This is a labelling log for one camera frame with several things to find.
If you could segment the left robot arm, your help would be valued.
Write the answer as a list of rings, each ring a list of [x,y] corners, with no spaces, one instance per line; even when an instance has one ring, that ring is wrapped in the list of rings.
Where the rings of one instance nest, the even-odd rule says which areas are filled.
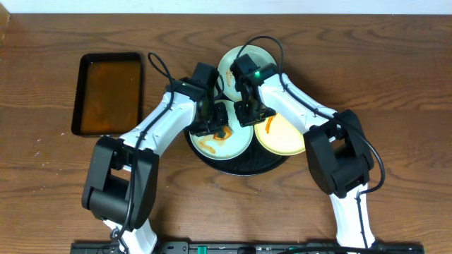
[[[157,236],[150,227],[160,156],[185,128],[212,134],[227,124],[224,104],[213,86],[176,81],[158,106],[133,130],[95,144],[82,206],[111,230],[110,243],[85,248],[92,253],[152,253]]]

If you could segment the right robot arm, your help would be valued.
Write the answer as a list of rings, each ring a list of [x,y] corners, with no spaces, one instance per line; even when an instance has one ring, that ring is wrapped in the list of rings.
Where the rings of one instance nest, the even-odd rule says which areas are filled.
[[[274,70],[235,73],[235,89],[242,95],[235,109],[239,122],[250,126],[281,114],[304,137],[309,172],[330,196],[342,247],[371,248],[375,238],[369,225],[366,194],[369,172],[377,159],[357,115],[338,113],[296,87]]]

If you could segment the orange green sponge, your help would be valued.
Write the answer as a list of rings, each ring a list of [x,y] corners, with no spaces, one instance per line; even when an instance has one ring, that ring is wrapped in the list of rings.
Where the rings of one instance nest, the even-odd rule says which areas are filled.
[[[223,126],[221,131],[218,131],[213,135],[214,140],[226,140],[233,134],[233,130],[228,126]]]

